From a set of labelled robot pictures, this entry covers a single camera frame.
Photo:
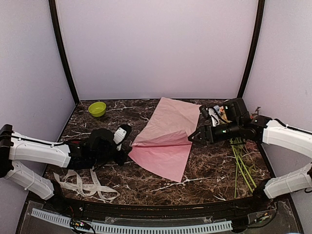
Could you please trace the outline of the pink wrapping paper sheet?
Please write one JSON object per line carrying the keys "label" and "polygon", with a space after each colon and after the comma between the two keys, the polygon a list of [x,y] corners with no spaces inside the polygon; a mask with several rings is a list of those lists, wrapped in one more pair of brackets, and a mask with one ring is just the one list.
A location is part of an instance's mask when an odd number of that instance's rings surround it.
{"label": "pink wrapping paper sheet", "polygon": [[155,175],[181,182],[192,147],[188,136],[198,120],[199,105],[162,97],[129,157]]}

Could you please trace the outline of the peach and orange flower stem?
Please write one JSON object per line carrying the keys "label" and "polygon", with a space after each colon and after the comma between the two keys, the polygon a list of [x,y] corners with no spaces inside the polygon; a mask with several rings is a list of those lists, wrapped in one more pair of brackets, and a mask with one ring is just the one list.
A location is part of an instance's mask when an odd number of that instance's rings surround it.
{"label": "peach and orange flower stem", "polygon": [[229,123],[231,122],[230,120],[227,119],[227,116],[225,114],[225,109],[223,106],[220,106],[219,111],[218,111],[219,116],[221,117],[221,119],[226,122]]}

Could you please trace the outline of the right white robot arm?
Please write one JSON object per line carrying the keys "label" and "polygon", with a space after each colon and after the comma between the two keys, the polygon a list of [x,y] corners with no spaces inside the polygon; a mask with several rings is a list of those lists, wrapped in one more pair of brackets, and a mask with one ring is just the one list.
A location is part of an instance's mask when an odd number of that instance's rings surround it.
{"label": "right white robot arm", "polygon": [[254,190],[249,200],[249,208],[260,211],[267,205],[268,199],[297,191],[312,190],[312,134],[303,129],[282,123],[278,119],[258,116],[245,123],[236,121],[217,126],[203,125],[198,127],[188,140],[206,145],[230,140],[235,137],[251,140],[268,148],[291,152],[294,156],[305,156],[306,163],[284,175],[266,179]]}

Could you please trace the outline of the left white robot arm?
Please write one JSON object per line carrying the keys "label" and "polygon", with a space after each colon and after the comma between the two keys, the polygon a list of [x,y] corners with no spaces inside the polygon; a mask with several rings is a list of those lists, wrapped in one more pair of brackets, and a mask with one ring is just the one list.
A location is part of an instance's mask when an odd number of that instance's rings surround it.
{"label": "left white robot arm", "polygon": [[50,199],[50,205],[63,213],[69,208],[69,202],[58,194],[57,186],[21,161],[46,163],[68,170],[92,169],[109,161],[123,165],[130,148],[123,148],[122,144],[131,131],[130,125],[122,124],[115,132],[101,128],[93,130],[85,139],[50,142],[24,136],[13,131],[12,125],[5,124],[0,129],[0,176],[41,199]]}

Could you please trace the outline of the white rose stem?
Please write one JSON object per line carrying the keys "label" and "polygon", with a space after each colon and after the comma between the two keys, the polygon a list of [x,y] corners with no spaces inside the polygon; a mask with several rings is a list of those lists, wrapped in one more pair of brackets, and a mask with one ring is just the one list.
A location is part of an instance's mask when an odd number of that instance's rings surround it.
{"label": "white rose stem", "polygon": [[244,157],[250,156],[246,147],[246,141],[241,138],[230,139],[230,146],[232,148],[236,169],[234,179],[234,198],[238,197],[238,174],[240,173],[251,193],[257,188],[257,185],[252,177],[251,171],[247,164],[244,162]]}

